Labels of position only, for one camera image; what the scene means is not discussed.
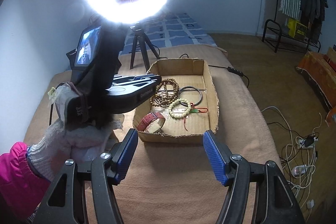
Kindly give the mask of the pink left sleeve forearm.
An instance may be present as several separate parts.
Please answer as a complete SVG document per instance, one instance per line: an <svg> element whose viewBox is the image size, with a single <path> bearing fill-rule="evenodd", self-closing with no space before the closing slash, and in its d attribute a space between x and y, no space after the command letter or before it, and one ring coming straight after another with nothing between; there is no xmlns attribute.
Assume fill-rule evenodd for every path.
<svg viewBox="0 0 336 224"><path fill-rule="evenodd" d="M49 180L31 169L28 151L28 145L16 142L1 155L1 223L25 221L50 186Z"/></svg>

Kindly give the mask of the left hand white glove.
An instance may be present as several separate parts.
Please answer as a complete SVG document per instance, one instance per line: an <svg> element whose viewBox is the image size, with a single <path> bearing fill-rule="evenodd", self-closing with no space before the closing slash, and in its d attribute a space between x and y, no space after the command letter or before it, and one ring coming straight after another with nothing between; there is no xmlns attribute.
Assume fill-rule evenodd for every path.
<svg viewBox="0 0 336 224"><path fill-rule="evenodd" d="M33 172L49 181L55 178L66 160L82 163L110 150L118 143L114 130L121 129L124 121L123 114L111 114L101 126L96 121L67 125L66 103L75 98L76 93L69 84L64 84L54 94L59 118L46 129L40 142L27 151L27 161Z"/></svg>

